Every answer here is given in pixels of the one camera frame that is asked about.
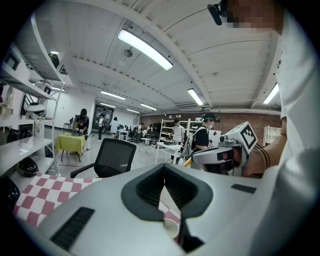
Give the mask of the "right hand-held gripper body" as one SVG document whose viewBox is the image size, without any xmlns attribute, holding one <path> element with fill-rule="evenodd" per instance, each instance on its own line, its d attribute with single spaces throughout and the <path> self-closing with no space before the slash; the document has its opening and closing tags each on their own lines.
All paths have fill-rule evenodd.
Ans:
<svg viewBox="0 0 320 256">
<path fill-rule="evenodd" d="M 220 147 L 232 148 L 230 153 L 228 153 L 229 155 L 234 153 L 234 149 L 240 150 L 241 155 L 241 162 L 238 166 L 235 166 L 234 157 L 224 160 L 221 164 L 221 173 L 223 175 L 234 175 L 234 170 L 241 168 L 241 175 L 243 175 L 244 167 L 257 142 L 257 136 L 248 121 L 237 125 L 227 133 L 221 135 L 218 145 Z"/>
</svg>

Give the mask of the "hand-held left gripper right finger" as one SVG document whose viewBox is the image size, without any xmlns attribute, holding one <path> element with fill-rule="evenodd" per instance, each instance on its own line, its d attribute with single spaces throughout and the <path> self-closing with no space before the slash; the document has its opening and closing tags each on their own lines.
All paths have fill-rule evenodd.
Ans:
<svg viewBox="0 0 320 256">
<path fill-rule="evenodd" d="M 252 256 L 253 239 L 270 201 L 261 179 L 164 165 L 165 185 L 181 213 L 179 243 L 166 256 Z"/>
</svg>

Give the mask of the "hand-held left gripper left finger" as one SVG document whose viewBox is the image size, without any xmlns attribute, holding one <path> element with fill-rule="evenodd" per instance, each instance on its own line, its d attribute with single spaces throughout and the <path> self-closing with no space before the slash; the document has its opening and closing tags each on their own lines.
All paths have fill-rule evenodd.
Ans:
<svg viewBox="0 0 320 256">
<path fill-rule="evenodd" d="M 163 167 L 151 165 L 88 185 L 58 206 L 38 230 L 76 256 L 164 256 L 164 214 L 136 189 Z"/>
</svg>

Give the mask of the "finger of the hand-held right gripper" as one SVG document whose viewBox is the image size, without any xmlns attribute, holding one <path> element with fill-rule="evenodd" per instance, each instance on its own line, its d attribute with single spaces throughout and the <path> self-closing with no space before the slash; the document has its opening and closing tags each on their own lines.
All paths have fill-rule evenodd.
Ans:
<svg viewBox="0 0 320 256">
<path fill-rule="evenodd" d="M 194 152 L 192 162 L 201 165 L 206 172 L 230 172 L 234 170 L 235 152 L 241 146 L 219 146 Z"/>
</svg>

